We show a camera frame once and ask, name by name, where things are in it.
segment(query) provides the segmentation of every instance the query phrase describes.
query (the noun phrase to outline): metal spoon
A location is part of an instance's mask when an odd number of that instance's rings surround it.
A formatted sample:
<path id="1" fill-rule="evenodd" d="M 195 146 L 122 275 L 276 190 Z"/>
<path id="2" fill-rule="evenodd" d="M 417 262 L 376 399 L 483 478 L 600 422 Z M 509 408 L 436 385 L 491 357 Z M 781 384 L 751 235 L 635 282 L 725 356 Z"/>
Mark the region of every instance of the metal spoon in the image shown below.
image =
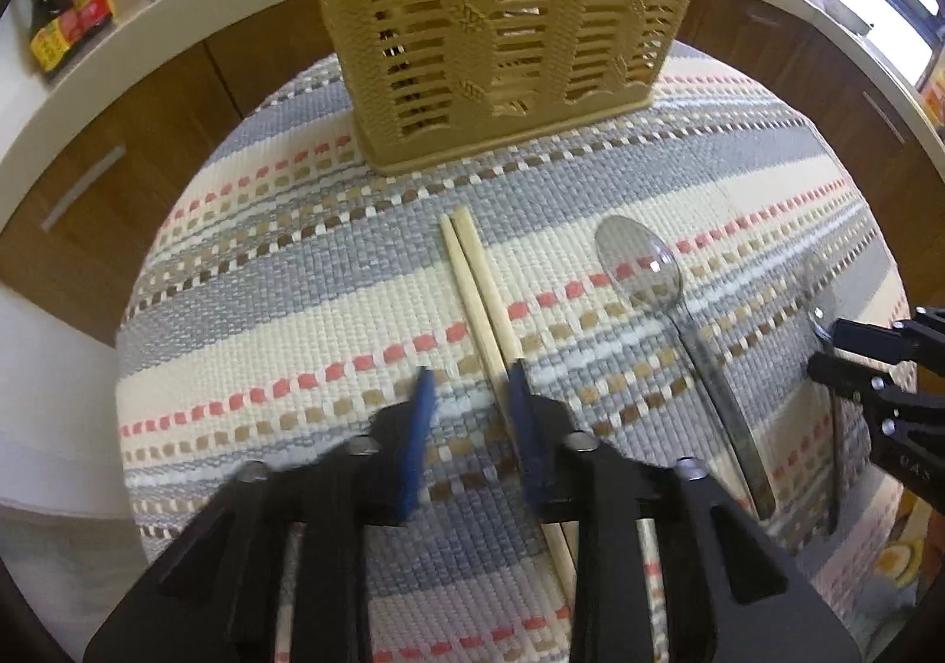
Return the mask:
<path id="1" fill-rule="evenodd" d="M 814 335 L 825 354 L 833 354 L 833 338 L 830 329 L 836 321 L 836 299 L 830 285 L 822 288 L 820 282 L 827 276 L 827 263 L 816 253 L 804 257 L 804 294 L 807 300 L 807 318 L 814 328 Z M 840 499 L 843 497 L 843 481 L 840 468 L 843 463 L 843 411 L 840 400 L 830 389 L 830 432 L 833 435 L 833 490 L 827 507 L 827 534 L 833 535 L 840 521 Z"/>
<path id="2" fill-rule="evenodd" d="M 602 221 L 594 243 L 618 292 L 650 314 L 665 314 L 673 322 L 729 437 L 758 517 L 767 520 L 774 514 L 775 500 L 758 446 L 715 354 L 698 337 L 696 320 L 683 297 L 682 272 L 669 246 L 644 224 L 619 215 Z"/>

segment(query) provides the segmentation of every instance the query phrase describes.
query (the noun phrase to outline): kitchen counter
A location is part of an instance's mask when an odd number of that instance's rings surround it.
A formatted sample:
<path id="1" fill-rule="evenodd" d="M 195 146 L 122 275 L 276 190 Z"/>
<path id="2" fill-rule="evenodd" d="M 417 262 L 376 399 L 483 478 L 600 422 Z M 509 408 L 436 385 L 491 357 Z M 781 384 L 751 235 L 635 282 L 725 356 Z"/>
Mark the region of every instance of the kitchen counter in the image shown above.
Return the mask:
<path id="1" fill-rule="evenodd" d="M 286 0 L 157 0 L 124 15 L 52 86 L 26 62 L 2 80 L 0 227 L 56 155 L 98 114 L 155 68 L 230 24 Z M 808 0 L 760 0 L 811 23 L 870 79 L 945 179 L 945 145 L 906 86 L 859 37 Z"/>

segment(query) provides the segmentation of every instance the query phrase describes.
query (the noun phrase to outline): screw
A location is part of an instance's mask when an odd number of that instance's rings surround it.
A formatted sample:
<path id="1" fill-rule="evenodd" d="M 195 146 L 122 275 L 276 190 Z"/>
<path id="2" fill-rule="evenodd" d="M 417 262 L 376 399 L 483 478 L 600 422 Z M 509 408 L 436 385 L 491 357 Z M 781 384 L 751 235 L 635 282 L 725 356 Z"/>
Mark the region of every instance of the screw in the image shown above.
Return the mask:
<path id="1" fill-rule="evenodd" d="M 249 460 L 240 466 L 236 479 L 240 482 L 261 482 L 269 476 L 269 466 L 261 460 Z"/>
<path id="2" fill-rule="evenodd" d="M 575 452 L 588 452 L 597 449 L 600 440 L 585 432 L 572 432 L 564 438 L 564 444 Z"/>
<path id="3" fill-rule="evenodd" d="M 373 455 L 379 449 L 380 446 L 370 436 L 358 435 L 348 440 L 348 453 L 351 455 Z"/>
<path id="4" fill-rule="evenodd" d="M 705 479 L 709 476 L 709 471 L 698 458 L 679 458 L 673 470 L 676 471 L 676 476 L 679 479 L 686 479 L 687 482 L 691 482 L 693 479 Z"/>

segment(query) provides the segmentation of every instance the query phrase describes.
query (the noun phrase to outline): yellow plastic basket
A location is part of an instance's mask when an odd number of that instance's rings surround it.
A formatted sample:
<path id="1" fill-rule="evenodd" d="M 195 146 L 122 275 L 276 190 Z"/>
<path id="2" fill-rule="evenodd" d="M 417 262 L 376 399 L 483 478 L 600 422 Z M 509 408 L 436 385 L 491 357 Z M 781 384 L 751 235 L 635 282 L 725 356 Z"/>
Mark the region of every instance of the yellow plastic basket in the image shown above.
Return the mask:
<path id="1" fill-rule="evenodd" d="M 361 148 L 417 169 L 649 105 L 689 0 L 321 0 Z"/>

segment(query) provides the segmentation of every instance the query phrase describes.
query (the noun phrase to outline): round table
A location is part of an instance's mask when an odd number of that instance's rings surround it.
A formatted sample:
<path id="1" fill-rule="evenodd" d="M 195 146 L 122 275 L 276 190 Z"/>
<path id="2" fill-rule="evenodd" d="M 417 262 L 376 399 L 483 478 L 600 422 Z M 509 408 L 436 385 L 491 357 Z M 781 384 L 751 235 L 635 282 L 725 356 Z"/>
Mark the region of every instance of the round table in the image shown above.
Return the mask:
<path id="1" fill-rule="evenodd" d="M 803 267 L 821 254 L 838 312 L 885 325 L 906 310 L 895 262 L 816 129 L 767 89 L 676 44 L 654 97 L 396 177 L 364 164 L 334 57 L 248 117 L 159 231 L 118 338 L 126 485 L 149 558 L 241 463 L 309 462 L 401 401 L 425 365 L 438 411 L 422 505 L 367 544 L 374 657 L 564 659 L 567 605 L 438 218 L 457 205 L 474 215 L 534 390 L 628 456 L 696 455 L 744 496 L 672 325 L 629 309 L 595 257 L 595 226 L 622 213 L 682 264 L 771 477 L 769 533 L 854 622 L 900 488 L 866 462 L 866 428 L 847 405 L 840 523 L 822 534 L 832 422 L 804 376 L 816 340 Z"/>

